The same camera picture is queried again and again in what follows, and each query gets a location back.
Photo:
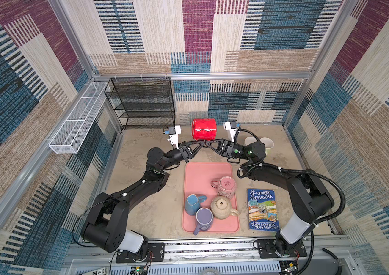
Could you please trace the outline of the red ceramic mug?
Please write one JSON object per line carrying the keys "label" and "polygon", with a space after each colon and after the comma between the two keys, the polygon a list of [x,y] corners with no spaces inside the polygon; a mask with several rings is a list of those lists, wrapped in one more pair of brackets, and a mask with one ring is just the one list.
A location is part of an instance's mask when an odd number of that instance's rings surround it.
{"label": "red ceramic mug", "polygon": [[217,135],[215,119],[193,119],[191,134],[194,140],[214,140]]}

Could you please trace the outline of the white ceramic mug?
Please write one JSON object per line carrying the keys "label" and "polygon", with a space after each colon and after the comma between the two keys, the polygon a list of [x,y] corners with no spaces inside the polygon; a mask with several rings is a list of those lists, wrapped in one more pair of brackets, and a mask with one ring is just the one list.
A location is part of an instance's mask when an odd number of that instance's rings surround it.
{"label": "white ceramic mug", "polygon": [[244,140],[244,145],[248,146],[248,145],[255,143],[255,142],[257,142],[257,139],[255,137],[252,137],[252,136],[246,137]]}

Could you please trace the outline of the pink patterned glass mug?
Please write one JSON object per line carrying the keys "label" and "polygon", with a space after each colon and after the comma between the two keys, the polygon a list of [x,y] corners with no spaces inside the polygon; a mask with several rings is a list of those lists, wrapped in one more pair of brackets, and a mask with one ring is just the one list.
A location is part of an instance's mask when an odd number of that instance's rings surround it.
{"label": "pink patterned glass mug", "polygon": [[220,179],[211,181],[210,184],[217,190],[218,196],[232,199],[235,195],[237,184],[231,176],[223,176]]}

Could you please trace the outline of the light green ceramic mug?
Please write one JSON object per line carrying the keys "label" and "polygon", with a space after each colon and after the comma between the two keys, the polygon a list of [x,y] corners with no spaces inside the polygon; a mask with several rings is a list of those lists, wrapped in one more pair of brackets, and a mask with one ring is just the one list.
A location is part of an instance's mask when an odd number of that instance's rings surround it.
{"label": "light green ceramic mug", "polygon": [[273,149],[275,143],[273,142],[272,139],[270,139],[268,137],[261,138],[260,141],[264,144],[265,153],[268,155],[271,152],[271,150]]}

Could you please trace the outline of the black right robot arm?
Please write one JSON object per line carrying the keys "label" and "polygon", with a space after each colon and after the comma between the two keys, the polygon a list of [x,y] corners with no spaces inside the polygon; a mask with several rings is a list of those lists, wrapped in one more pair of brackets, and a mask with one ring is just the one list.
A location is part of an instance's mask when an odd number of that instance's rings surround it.
{"label": "black right robot arm", "polygon": [[309,169],[265,163],[265,145],[259,140],[247,146],[226,139],[206,141],[204,145],[223,157],[246,160],[237,172],[239,178],[267,182],[288,191],[294,214],[275,237],[275,252],[280,257],[288,257],[319,223],[344,210],[345,195],[334,181]]}

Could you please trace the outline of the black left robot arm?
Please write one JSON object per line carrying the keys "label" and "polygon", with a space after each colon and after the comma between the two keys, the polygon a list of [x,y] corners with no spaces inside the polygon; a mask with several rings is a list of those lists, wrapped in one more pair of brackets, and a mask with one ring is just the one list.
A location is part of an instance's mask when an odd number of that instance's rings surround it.
{"label": "black left robot arm", "polygon": [[169,167],[193,159],[205,143],[200,140],[182,142],[179,148],[169,152],[159,147],[151,148],[140,180],[119,192],[103,192],[95,198],[80,236],[106,252],[126,253],[128,258],[144,260],[149,253],[148,238],[127,230],[130,211],[165,187]]}

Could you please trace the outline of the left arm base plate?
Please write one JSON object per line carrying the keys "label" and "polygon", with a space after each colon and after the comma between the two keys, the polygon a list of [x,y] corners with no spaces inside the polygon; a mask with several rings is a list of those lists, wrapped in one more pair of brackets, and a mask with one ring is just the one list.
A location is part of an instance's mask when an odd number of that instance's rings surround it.
{"label": "left arm base plate", "polygon": [[129,264],[134,262],[163,262],[164,252],[164,242],[152,242],[147,245],[143,245],[137,253],[128,251],[118,252],[115,262],[117,264]]}

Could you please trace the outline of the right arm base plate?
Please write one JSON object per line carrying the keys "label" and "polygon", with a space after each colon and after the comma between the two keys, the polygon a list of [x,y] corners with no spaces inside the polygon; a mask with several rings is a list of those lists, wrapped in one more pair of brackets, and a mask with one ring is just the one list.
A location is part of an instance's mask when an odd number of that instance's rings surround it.
{"label": "right arm base plate", "polygon": [[259,251],[260,258],[302,258],[308,256],[302,240],[289,244],[282,239],[257,239],[254,244]]}

